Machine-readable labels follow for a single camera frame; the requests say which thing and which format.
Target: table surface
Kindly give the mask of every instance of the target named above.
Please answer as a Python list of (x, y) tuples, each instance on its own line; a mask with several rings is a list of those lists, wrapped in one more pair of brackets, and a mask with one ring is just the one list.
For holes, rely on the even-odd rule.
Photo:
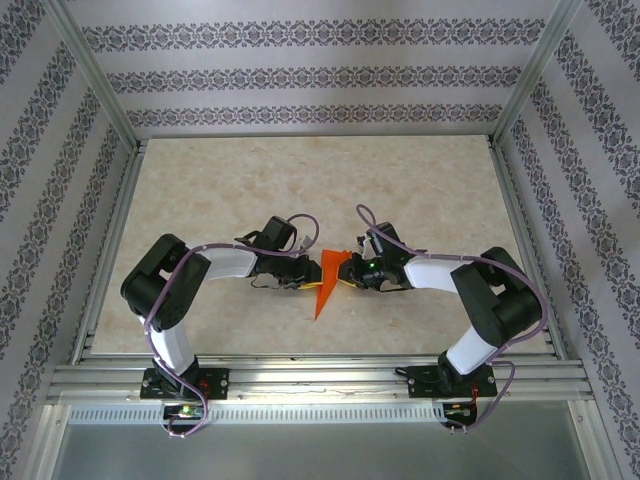
[[(147, 352), (120, 297), (122, 281), (164, 233), (189, 244), (227, 242), (272, 215), (318, 218), (311, 257), (356, 249), (365, 203), (400, 238), (434, 253), (477, 255), (494, 245), (518, 257), (482, 136), (151, 140), (99, 318), (94, 353)], [(300, 219), (300, 234), (312, 225)], [(360, 291), (338, 284), (317, 321), (315, 290), (254, 289), (249, 279), (201, 286), (185, 317), (208, 354), (438, 354), (469, 327), (457, 295)], [(542, 337), (514, 347), (541, 353)]]

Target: purple cable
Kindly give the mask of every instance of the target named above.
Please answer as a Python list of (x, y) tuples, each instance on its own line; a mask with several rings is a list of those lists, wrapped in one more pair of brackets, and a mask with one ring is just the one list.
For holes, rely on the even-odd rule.
[(158, 295), (156, 302), (153, 304), (153, 307), (151, 308), (151, 311), (149, 312), (149, 315), (147, 316), (143, 324), (144, 335), (147, 339), (147, 343), (151, 348), (151, 352), (153, 353), (153, 358), (156, 361), (156, 363), (160, 365), (160, 367), (165, 372), (167, 372), (167, 374), (171, 378), (173, 378), (176, 382), (183, 385), (185, 388), (188, 388), (189, 390), (191, 390), (198, 397), (200, 402), (202, 402), (202, 410), (203, 410), (202, 418), (200, 419), (200, 421), (184, 433), (175, 433), (171, 428), (172, 422), (169, 422), (166, 430), (169, 433), (170, 437), (185, 438), (185, 437), (188, 437), (189, 435), (193, 435), (204, 426), (204, 424), (207, 422), (207, 417), (209, 415), (209, 405), (204, 394), (200, 390), (198, 390), (195, 386), (183, 380), (182, 378), (180, 378), (179, 375), (175, 373), (175, 371), (167, 364), (167, 362), (165, 362), (160, 357), (160, 353), (158, 352), (158, 349), (156, 348), (156, 346), (153, 344), (153, 341), (151, 340), (151, 322), (153, 321), (156, 314), (158, 313), (158, 310), (160, 309), (162, 302), (167, 296), (167, 293), (171, 289), (171, 286), (174, 284), (178, 272), (180, 272), (184, 264), (187, 262), (187, 260), (189, 260), (189, 258), (192, 255), (198, 252), (203, 252), (205, 250), (211, 250), (213, 248), (231, 248), (235, 250), (244, 250), (246, 252), (261, 253), (263, 255), (271, 255), (273, 257), (293, 257), (296, 255), (302, 255), (307, 250), (309, 250), (318, 240), (318, 236), (320, 235), (320, 224), (318, 223), (318, 220), (316, 220), (316, 218), (313, 215), (309, 215), (307, 213), (298, 213), (296, 215), (289, 217), (287, 221), (290, 222), (291, 220), (294, 220), (296, 218), (308, 218), (313, 222), (316, 228), (316, 232), (315, 232), (315, 235), (313, 236), (313, 239), (311, 240), (311, 243), (309, 243), (306, 247), (300, 248), (298, 250), (288, 251), (288, 252), (272, 252), (270, 250), (262, 250), (260, 248), (247, 247), (246, 245), (237, 245), (233, 243), (207, 243), (204, 245), (199, 245), (189, 250), (185, 254), (185, 256), (180, 259), (180, 261), (176, 265), (176, 268), (174, 268), (173, 272), (171, 273), (169, 280), (167, 280), (167, 283), (164, 285), (164, 288), (160, 292), (160, 295)]
[[(365, 216), (363, 211), (366, 212), (366, 214), (369, 216), (369, 218), (367, 218)], [(535, 335), (540, 333), (540, 331), (547, 325), (548, 318), (549, 318), (549, 307), (547, 306), (547, 301), (543, 297), (542, 292), (540, 291), (538, 286), (535, 283), (533, 283), (531, 280), (529, 280), (529, 278), (526, 275), (524, 275), (523, 273), (520, 273), (518, 270), (516, 270), (514, 268), (511, 268), (509, 265), (505, 265), (504, 263), (496, 262), (495, 260), (491, 260), (489, 258), (484, 258), (484, 257), (475, 257), (475, 256), (471, 256), (471, 255), (451, 255), (451, 254), (428, 253), (428, 252), (425, 252), (425, 251), (422, 251), (422, 250), (415, 250), (413, 248), (407, 247), (404, 243), (401, 243), (401, 242), (395, 240), (394, 238), (391, 238), (389, 235), (387, 235), (386, 233), (382, 232), (378, 227), (376, 227), (376, 216), (373, 214), (371, 209), (369, 207), (367, 207), (366, 205), (363, 205), (361, 203), (356, 205), (356, 212), (358, 213), (358, 216), (362, 219), (362, 221), (372, 231), (376, 232), (376, 234), (378, 234), (379, 236), (381, 236), (382, 238), (384, 238), (385, 240), (387, 240), (391, 244), (395, 245), (396, 247), (402, 248), (403, 250), (405, 250), (405, 251), (407, 251), (407, 252), (409, 252), (409, 253), (417, 256), (417, 257), (426, 258), (428, 260), (446, 260), (446, 261), (453, 261), (453, 262), (479, 262), (479, 263), (485, 263), (487, 265), (491, 265), (492, 267), (499, 268), (503, 272), (506, 272), (509, 275), (512, 275), (512, 276), (516, 277), (518, 280), (522, 281), (527, 287), (529, 287), (531, 289), (533, 294), (538, 299), (538, 303), (540, 304), (540, 309), (541, 309), (541, 316), (540, 316), (540, 321), (538, 322), (538, 325), (533, 330), (531, 330), (529, 333), (525, 333), (524, 335), (521, 335), (521, 336), (519, 336), (517, 338), (514, 338), (513, 340), (508, 341), (507, 343), (505, 343), (502, 347), (500, 347), (493, 354), (491, 354), (489, 356), (489, 358), (487, 358), (486, 363), (491, 362), (494, 358), (496, 358), (498, 355), (500, 355), (502, 352), (504, 352), (511, 345), (514, 345), (514, 344), (520, 343), (520, 342), (524, 342), (525, 340), (528, 340), (528, 339), (534, 337)], [(469, 431), (469, 430), (472, 430), (473, 428), (475, 428), (476, 426), (480, 425), (481, 423), (483, 423), (486, 420), (486, 418), (491, 414), (491, 412), (493, 412), (493, 410), (498, 406), (498, 403), (500, 402), (502, 397), (505, 395), (505, 393), (507, 392), (507, 389), (509, 388), (509, 386), (511, 385), (511, 382), (513, 381), (513, 377), (515, 376), (515, 373), (516, 373), (516, 366), (512, 362), (510, 362), (508, 360), (501, 360), (500, 362), (494, 362), (494, 364), (495, 365), (499, 365), (499, 364), (511, 365), (511, 375), (509, 375), (509, 378), (505, 382), (504, 387), (502, 387), (502, 390), (500, 391), (498, 396), (494, 399), (494, 401), (491, 403), (491, 405), (489, 405), (487, 410), (485, 410), (485, 412), (482, 414), (482, 416), (472, 426), (466, 427), (466, 426), (462, 425), (459, 422), (455, 422), (455, 421), (451, 422), (451, 423), (458, 423), (461, 426), (461, 428), (463, 428), (465, 433), (467, 431)]]

